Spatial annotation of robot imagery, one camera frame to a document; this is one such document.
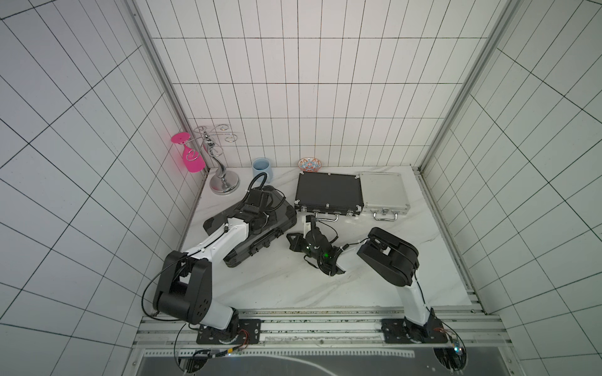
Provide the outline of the black poker case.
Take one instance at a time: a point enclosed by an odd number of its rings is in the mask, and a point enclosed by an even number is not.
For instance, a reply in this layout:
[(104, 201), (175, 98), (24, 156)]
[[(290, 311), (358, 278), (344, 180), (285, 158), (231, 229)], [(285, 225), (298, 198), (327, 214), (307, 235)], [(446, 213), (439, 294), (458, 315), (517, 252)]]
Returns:
[(242, 216), (249, 222), (249, 237), (224, 258), (225, 264), (230, 268), (238, 266), (262, 248), (269, 247), (272, 241), (296, 225), (296, 210), (287, 202), (285, 195), (273, 186), (265, 186), (263, 191), (267, 193), (266, 211), (263, 213), (243, 211), (250, 208), (250, 204), (244, 204), (241, 210), (237, 210), (242, 203), (240, 201), (203, 223), (205, 232), (211, 235), (232, 216)]
[(360, 175), (301, 172), (294, 206), (298, 212), (360, 216), (365, 206)]

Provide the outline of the silver poker case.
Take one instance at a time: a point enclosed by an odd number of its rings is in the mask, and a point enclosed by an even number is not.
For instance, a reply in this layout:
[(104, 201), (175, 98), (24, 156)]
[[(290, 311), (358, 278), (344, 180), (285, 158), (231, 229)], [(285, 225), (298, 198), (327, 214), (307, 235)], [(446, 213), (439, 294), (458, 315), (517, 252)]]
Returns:
[(411, 208), (399, 173), (361, 172), (364, 212), (377, 222), (396, 222)]

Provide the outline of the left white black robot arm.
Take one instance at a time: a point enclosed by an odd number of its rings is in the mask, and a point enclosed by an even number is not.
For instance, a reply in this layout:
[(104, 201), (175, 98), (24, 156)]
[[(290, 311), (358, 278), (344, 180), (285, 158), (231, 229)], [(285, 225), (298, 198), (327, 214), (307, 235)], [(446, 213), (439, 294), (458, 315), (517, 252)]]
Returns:
[(213, 269), (221, 262), (239, 265), (296, 224), (295, 209), (267, 180), (266, 172), (256, 175), (240, 202), (205, 221), (204, 241), (166, 257), (152, 302), (156, 311), (227, 338), (238, 335), (238, 311), (213, 298)]

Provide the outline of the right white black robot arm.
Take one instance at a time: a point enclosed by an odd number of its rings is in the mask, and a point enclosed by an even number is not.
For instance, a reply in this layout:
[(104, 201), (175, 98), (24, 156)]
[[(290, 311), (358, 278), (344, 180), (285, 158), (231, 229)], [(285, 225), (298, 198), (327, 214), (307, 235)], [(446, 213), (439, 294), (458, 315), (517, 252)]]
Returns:
[(419, 252), (414, 245), (373, 227), (360, 241), (338, 247), (321, 232), (314, 215), (305, 217), (301, 233), (289, 233), (286, 237), (291, 251), (302, 253), (305, 260), (313, 259), (311, 265), (329, 277), (343, 275), (357, 260), (363, 261), (396, 288), (408, 335), (429, 336), (434, 330), (436, 315), (427, 305), (418, 282)]

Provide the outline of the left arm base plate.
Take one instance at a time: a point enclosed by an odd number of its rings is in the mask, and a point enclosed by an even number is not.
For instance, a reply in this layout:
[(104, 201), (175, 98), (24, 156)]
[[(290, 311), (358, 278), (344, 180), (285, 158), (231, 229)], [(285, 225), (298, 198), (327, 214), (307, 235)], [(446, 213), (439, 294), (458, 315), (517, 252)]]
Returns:
[(224, 330), (200, 327), (196, 343), (215, 346), (255, 345), (260, 342), (261, 324), (260, 319), (236, 319)]

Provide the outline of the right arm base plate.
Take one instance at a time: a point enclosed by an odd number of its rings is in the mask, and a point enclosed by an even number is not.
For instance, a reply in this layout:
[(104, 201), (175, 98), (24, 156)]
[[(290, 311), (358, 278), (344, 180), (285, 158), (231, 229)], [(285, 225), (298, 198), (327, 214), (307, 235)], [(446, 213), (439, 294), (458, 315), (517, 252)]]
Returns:
[(381, 329), (387, 344), (447, 344), (448, 337), (441, 329), (442, 322), (430, 318), (423, 326), (406, 319), (382, 319)]

